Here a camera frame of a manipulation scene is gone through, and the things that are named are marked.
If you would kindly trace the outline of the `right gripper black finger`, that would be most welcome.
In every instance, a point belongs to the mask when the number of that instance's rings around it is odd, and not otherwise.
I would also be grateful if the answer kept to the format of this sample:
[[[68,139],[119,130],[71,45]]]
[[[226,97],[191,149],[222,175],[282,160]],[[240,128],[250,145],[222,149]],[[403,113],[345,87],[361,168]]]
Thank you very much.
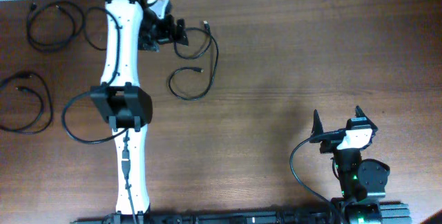
[[[311,129],[311,137],[319,136],[321,134],[324,134],[323,125],[322,125],[322,122],[320,120],[320,116],[318,114],[318,110],[315,109],[314,110],[314,115],[313,115],[313,126],[312,126],[312,129]]]
[[[366,115],[364,114],[362,108],[359,107],[359,105],[357,105],[355,107],[355,117],[356,118],[366,118]]]

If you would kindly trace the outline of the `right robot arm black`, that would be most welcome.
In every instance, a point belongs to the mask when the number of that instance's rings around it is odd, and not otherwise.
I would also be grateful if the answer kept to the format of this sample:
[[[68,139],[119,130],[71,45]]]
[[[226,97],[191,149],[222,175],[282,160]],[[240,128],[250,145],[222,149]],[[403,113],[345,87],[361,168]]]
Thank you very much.
[[[381,222],[379,200],[385,198],[390,167],[361,155],[377,131],[378,127],[359,106],[345,127],[335,131],[324,131],[319,113],[314,111],[309,142],[318,143],[321,154],[332,155],[342,196],[332,199],[331,204],[341,223]]]

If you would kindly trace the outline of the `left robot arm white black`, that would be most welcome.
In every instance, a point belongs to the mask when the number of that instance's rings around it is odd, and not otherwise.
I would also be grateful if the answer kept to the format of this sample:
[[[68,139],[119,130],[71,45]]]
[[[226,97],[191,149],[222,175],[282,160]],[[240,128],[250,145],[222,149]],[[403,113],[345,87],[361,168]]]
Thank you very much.
[[[145,142],[153,117],[151,96],[141,89],[139,51],[163,44],[187,45],[183,19],[175,20],[169,0],[105,0],[108,18],[106,65],[91,99],[112,131],[117,152],[118,197],[112,223],[144,223],[150,201],[146,188]]]

